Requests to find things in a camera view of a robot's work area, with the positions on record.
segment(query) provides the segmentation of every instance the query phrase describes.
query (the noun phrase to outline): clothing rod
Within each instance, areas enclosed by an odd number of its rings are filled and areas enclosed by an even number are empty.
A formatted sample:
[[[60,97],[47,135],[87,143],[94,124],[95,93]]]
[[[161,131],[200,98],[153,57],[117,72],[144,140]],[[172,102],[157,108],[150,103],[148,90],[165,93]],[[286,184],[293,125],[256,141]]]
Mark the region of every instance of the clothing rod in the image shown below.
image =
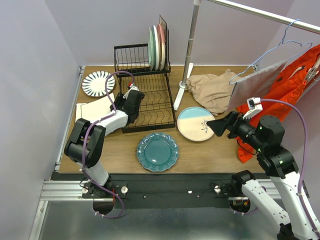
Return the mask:
[[[250,14],[254,14],[260,17],[263,17],[265,19],[270,19],[272,21],[278,22],[278,23],[282,23],[282,24],[286,24],[289,25],[290,23],[292,23],[294,21],[294,19],[285,17],[285,16],[281,16],[278,14],[274,14],[268,11],[263,11],[260,9],[256,9],[250,6],[246,6],[246,5],[242,5],[239,3],[235,3],[232,1],[228,1],[228,0],[207,0],[209,2],[215,3],[215,4],[219,4],[222,6],[226,6],[229,8],[233,8],[233,9],[237,9],[240,11],[243,11],[245,13],[250,13]],[[308,32],[311,33],[315,33],[315,34],[320,34],[320,27],[319,26],[315,26],[309,23],[305,23],[302,21],[296,21],[294,24],[291,25],[292,27],[298,28],[298,29],[302,29],[302,30],[306,30]]]

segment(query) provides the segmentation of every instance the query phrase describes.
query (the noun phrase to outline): beige napkin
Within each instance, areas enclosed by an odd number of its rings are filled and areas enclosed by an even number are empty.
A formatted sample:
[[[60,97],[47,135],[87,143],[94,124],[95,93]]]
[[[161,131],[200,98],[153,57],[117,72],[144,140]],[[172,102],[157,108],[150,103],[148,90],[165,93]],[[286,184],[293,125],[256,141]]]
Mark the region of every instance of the beige napkin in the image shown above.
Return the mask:
[[[115,95],[110,94],[112,101]],[[88,121],[100,119],[110,113],[111,102],[107,96],[89,103],[77,103],[75,109],[75,121],[83,118]]]
[[[224,113],[228,107],[234,85],[229,81],[236,76],[230,69],[224,74],[193,75],[187,81],[186,89],[193,94],[194,100],[205,107],[213,115]]]

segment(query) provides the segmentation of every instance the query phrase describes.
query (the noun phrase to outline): white pole base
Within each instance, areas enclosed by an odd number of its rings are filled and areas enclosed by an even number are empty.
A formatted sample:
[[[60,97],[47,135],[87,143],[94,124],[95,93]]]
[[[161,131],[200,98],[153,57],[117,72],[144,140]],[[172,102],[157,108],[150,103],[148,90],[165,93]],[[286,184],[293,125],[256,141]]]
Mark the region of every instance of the white pole base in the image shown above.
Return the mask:
[[[174,101],[174,104],[173,104],[173,109],[175,111],[177,111],[179,108],[180,102],[182,100],[182,97],[184,95],[185,88],[186,88],[186,86],[182,85],[182,81],[179,83],[179,86],[180,86],[180,88],[179,88],[178,94],[177,94],[175,101]]]
[[[194,67],[194,64],[193,64],[192,62],[190,62],[190,63],[189,63],[189,68],[188,68],[188,73],[187,73],[187,75],[186,75],[186,78],[187,78],[187,79],[190,77],[193,67]],[[180,102],[181,102],[182,97],[183,97],[183,95],[184,95],[186,86],[187,86],[187,84],[183,84],[182,81],[179,82],[179,87],[180,87],[180,88],[179,88],[178,94],[177,94],[177,96],[176,96],[176,98],[175,98],[175,101],[174,101],[174,104],[173,104],[173,109],[174,109],[175,111],[177,111],[178,108],[179,108],[179,105],[180,105]]]

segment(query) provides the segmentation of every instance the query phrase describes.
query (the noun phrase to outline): metal floor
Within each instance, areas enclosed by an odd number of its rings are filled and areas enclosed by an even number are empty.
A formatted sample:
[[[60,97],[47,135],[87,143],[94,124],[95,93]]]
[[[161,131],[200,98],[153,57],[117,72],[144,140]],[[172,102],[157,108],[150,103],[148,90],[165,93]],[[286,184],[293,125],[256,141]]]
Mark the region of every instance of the metal floor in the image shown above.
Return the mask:
[[[41,240],[276,240],[261,212],[228,209],[128,209],[118,219],[94,215],[91,202],[49,202]]]

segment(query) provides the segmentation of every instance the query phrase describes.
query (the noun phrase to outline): white wall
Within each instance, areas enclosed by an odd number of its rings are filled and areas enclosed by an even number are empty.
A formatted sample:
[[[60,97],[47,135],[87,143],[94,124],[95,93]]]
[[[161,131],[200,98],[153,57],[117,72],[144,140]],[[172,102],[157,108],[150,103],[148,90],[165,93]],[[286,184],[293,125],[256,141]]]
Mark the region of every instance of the white wall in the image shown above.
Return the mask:
[[[0,7],[0,239],[29,238],[79,67],[43,0]]]
[[[320,1],[318,0],[295,0],[287,17],[292,19],[301,19],[303,22],[320,26],[319,11]],[[283,32],[286,26],[281,26],[277,34],[271,41],[268,49],[274,47],[279,43],[283,36]],[[301,42],[313,42],[314,45],[320,43],[320,36],[314,33],[306,32],[300,29],[291,28],[288,30],[288,38]],[[272,63],[275,63],[282,59],[287,59],[299,53],[301,48],[296,44],[288,43],[279,47],[279,49],[266,55],[259,63],[260,67],[266,67]],[[320,84],[318,83],[313,87],[303,98],[296,104],[299,110],[301,110],[305,120],[307,122],[309,131],[308,140],[308,164],[306,168],[305,182],[310,193],[310,202],[313,209],[316,212],[318,218],[320,218]],[[284,121],[285,137],[283,144],[290,151],[296,161],[301,167],[302,153],[303,153],[303,127],[297,114],[292,111]]]
[[[159,14],[170,30],[170,61],[184,64],[193,0],[45,0],[79,65],[113,65],[114,45],[148,42]],[[235,0],[286,15],[292,0]],[[273,39],[279,23],[202,1],[191,60],[195,64],[248,65]]]

